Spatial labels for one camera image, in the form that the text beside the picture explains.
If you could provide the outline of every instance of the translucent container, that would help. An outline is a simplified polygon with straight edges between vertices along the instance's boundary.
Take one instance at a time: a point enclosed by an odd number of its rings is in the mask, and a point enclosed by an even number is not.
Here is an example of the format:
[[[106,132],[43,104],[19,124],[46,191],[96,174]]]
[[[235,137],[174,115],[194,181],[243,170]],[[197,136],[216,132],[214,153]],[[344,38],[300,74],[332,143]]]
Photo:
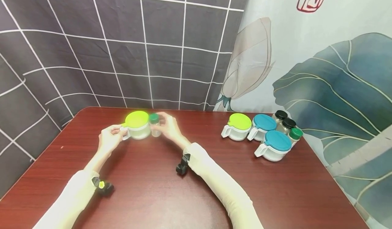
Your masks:
[[[156,113],[150,114],[149,121],[150,121],[150,126],[160,125],[159,124],[159,115]],[[154,130],[151,130],[151,135],[153,137],[159,137],[161,135],[161,132],[159,130],[154,129]]]
[[[282,123],[278,124],[276,130],[282,132],[283,134],[289,134],[292,128],[295,128],[297,124],[291,118],[283,119]]]
[[[287,118],[287,113],[282,110],[277,110],[276,113],[272,115],[272,118],[277,124],[282,123],[283,119]]]
[[[141,140],[151,134],[149,126],[149,115],[144,111],[135,111],[130,113],[125,123],[122,124],[121,129],[126,129],[127,133],[123,136],[123,141],[132,138],[135,140]]]
[[[229,137],[233,141],[243,141],[252,127],[250,118],[242,113],[230,115],[229,122],[224,126],[221,136]]]
[[[304,135],[304,132],[302,132],[302,130],[301,129],[299,129],[299,128],[292,128],[291,130],[290,130],[290,133],[289,133],[289,139],[290,139],[290,141],[291,141],[291,148],[290,149],[292,149],[293,148],[293,146],[295,145],[295,143],[297,143],[297,141],[299,141],[299,139],[302,137]]]
[[[291,142],[282,132],[271,130],[264,135],[264,140],[255,151],[256,157],[263,157],[271,162],[278,162],[290,151]]]
[[[262,141],[265,133],[276,129],[276,122],[265,114],[257,114],[252,120],[252,129],[248,134],[248,140]]]

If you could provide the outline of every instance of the container handle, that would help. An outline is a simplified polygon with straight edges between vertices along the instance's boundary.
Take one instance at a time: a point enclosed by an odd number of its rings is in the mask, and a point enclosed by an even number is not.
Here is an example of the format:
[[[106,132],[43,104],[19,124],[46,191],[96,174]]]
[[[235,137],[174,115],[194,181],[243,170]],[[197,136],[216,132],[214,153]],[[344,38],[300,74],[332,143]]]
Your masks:
[[[248,140],[253,140],[253,138],[255,138],[255,136],[256,136],[256,134],[257,134],[257,132],[259,131],[259,129],[258,128],[256,128],[256,127],[252,127],[252,129],[250,130],[250,132],[249,132],[249,134],[248,134]]]
[[[268,149],[268,146],[264,143],[261,143],[260,146],[255,151],[255,156],[256,157],[263,156],[267,149]]]
[[[222,136],[223,138],[229,136],[229,135],[230,135],[230,132],[231,132],[231,129],[232,129],[231,126],[225,125],[224,128],[223,128],[223,130],[222,130],[221,136]]]
[[[129,137],[131,137],[131,135],[129,134],[129,131],[128,131],[128,128],[127,127],[120,127],[120,130],[121,131],[123,131],[123,130],[126,130],[126,134],[122,137],[122,140],[124,141],[124,140],[126,140],[126,139],[128,139]]]

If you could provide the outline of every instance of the wooden table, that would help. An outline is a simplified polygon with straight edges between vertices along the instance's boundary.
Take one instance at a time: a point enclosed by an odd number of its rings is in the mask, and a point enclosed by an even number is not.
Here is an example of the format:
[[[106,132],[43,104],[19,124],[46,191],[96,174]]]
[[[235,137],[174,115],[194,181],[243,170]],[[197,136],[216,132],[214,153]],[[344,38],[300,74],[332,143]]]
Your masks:
[[[100,130],[122,123],[131,111],[80,111],[0,202],[0,228],[32,228],[94,155]],[[258,142],[220,136],[230,113],[167,112],[245,189],[265,229],[368,228],[303,139],[272,163],[255,158]],[[94,196],[74,228],[230,228],[225,208],[200,177],[176,175],[181,157],[163,136],[123,141],[101,171],[116,191],[110,198]]]

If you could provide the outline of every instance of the hand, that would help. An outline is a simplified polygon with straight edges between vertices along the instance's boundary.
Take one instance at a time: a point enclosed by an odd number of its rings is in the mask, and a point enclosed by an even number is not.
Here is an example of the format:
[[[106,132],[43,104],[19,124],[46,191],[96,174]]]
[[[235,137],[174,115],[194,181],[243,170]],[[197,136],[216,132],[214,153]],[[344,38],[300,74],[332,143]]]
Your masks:
[[[152,130],[161,131],[166,138],[176,143],[182,150],[191,144],[188,139],[186,139],[181,134],[180,128],[178,128],[176,118],[164,112],[160,112],[157,114],[165,120],[165,123],[161,124],[160,126],[152,125]]]
[[[98,152],[100,154],[111,155],[121,142],[126,130],[120,130],[121,125],[111,125],[103,129],[99,135]]]

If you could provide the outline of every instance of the gray tiled curtain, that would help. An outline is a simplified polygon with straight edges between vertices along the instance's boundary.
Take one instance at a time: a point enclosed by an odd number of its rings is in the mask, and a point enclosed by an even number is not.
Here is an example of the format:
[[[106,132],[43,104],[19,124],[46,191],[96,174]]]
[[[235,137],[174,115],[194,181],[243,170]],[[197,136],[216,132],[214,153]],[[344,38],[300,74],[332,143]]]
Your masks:
[[[1,0],[0,198],[88,106],[212,110],[247,0]]]

